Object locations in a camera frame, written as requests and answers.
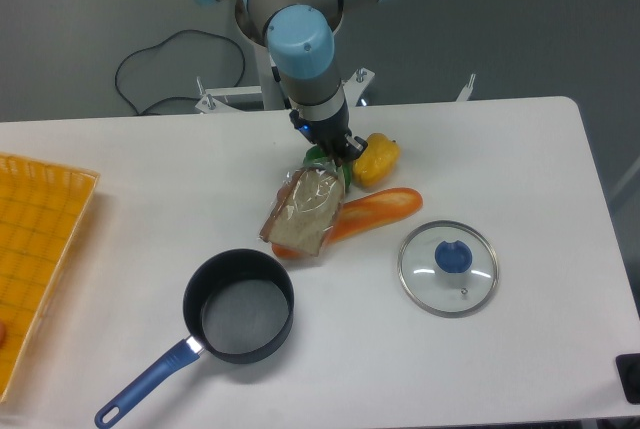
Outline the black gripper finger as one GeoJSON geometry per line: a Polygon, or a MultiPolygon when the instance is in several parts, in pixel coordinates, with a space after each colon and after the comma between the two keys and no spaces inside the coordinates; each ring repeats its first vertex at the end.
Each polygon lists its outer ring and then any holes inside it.
{"type": "Polygon", "coordinates": [[[345,134],[333,144],[333,160],[337,165],[345,165],[357,160],[367,149],[367,141],[359,136],[345,134]]]}

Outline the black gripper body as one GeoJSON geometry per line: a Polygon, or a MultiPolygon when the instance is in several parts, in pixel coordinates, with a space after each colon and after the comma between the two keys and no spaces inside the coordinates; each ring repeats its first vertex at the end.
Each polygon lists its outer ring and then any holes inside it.
{"type": "Polygon", "coordinates": [[[298,110],[289,113],[293,127],[311,144],[318,145],[327,156],[345,157],[349,129],[348,109],[343,107],[337,113],[319,121],[304,119],[298,110]]]}

